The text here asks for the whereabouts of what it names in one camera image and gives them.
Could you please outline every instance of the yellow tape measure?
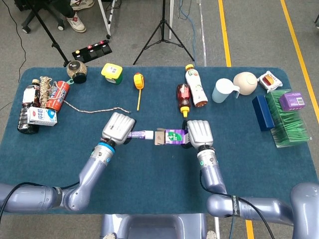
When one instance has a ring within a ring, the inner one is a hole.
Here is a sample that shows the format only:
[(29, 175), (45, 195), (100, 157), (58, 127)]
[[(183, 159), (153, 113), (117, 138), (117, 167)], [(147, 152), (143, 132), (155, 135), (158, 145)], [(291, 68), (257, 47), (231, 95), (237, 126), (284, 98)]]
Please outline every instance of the yellow tape measure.
[(142, 89), (144, 88), (144, 76), (141, 73), (136, 73), (134, 75), (134, 85), (135, 85), (136, 89), (140, 90), (138, 107), (137, 107), (137, 111), (139, 111), (140, 110), (140, 102), (141, 102), (141, 93), (142, 93)]

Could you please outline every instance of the yellow bottle cap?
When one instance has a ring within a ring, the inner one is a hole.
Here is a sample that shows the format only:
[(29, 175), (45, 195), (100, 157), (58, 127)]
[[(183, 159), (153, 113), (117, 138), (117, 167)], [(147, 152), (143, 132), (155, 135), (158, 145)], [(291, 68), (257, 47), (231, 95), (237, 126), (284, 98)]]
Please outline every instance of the yellow bottle cap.
[(189, 107), (188, 106), (183, 106), (180, 108), (180, 112), (183, 113), (184, 118), (187, 118), (188, 112), (189, 112)]
[(185, 66), (185, 70), (187, 70), (190, 67), (194, 68), (194, 66), (192, 64), (188, 64), (187, 66)]

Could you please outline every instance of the red can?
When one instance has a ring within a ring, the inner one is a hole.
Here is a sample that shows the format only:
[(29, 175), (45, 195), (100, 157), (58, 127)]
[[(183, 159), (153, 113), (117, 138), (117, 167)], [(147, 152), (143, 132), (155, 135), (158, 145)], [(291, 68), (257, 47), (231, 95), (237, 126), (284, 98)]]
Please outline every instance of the red can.
[(58, 81), (57, 83), (55, 83), (52, 86), (50, 98), (46, 103), (47, 109), (59, 112), (63, 101), (68, 94), (69, 88), (69, 84), (65, 81)]

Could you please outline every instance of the green plastic container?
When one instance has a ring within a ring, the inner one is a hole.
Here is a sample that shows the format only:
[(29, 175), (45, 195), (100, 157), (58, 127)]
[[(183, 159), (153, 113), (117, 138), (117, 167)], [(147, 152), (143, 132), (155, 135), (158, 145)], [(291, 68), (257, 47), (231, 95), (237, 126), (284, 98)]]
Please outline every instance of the green plastic container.
[(275, 90), (266, 95), (267, 104), (275, 123), (271, 133), (277, 148), (298, 145), (310, 139), (299, 112), (284, 112), (281, 108), (279, 103), (280, 96), (290, 91)]

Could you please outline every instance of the white mug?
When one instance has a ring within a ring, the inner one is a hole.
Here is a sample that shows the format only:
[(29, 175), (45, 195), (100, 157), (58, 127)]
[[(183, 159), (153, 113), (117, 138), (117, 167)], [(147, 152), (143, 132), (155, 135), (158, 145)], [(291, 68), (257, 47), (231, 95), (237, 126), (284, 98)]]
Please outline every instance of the white mug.
[(222, 103), (230, 93), (237, 91), (236, 98), (239, 96), (239, 87), (235, 86), (231, 80), (222, 78), (216, 82), (213, 94), (211, 95), (213, 101)]

